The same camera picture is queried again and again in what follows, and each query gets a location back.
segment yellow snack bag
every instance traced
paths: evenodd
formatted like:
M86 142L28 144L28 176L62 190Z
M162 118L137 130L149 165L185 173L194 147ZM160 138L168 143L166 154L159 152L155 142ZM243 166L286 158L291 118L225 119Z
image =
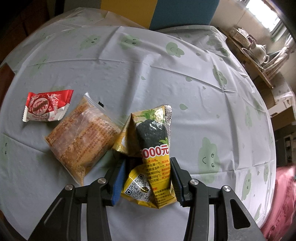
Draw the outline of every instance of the yellow snack bag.
M132 113L113 146L118 152L142 158L121 194L139 205L161 208L176 201L170 181L171 116L169 105Z

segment crumbly pastry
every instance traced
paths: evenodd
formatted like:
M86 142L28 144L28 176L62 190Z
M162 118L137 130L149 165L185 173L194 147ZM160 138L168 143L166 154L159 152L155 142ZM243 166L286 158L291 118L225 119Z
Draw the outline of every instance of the crumbly pastry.
M120 128L83 97L46 141L75 181L83 185L85 175L112 147L119 133Z

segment qr code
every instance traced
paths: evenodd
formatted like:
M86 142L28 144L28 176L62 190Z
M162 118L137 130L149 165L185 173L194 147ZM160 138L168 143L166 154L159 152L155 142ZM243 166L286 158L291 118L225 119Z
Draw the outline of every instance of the qr code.
M149 202L153 199L153 193L150 189L147 176L144 174L138 175L125 190L125 194L139 201Z

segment red candy wrapper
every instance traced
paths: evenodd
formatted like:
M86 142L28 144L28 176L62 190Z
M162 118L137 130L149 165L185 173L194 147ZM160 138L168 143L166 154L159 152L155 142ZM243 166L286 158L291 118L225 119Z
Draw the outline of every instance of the red candy wrapper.
M59 121L67 112L73 91L29 92L22 121Z

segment wrinkled tablecloth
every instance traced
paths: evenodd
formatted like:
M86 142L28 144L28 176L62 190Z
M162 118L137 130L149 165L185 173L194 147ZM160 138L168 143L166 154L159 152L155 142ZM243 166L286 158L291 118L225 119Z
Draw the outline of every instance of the wrinkled tablecloth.
M170 155L206 185L231 186L261 226L275 184L271 120L225 39L212 26L153 32L79 8L19 44L4 60L16 76L0 112L0 209L12 226L28 238L61 189L75 184L44 141L57 122L22 122L28 92L62 89L74 90L68 113L89 92L122 122L131 112L171 105ZM112 159L107 152L85 185L104 176ZM158 210L121 198L107 212L113 240L179 241L189 209L176 202ZM85 217L82 225L86 240Z

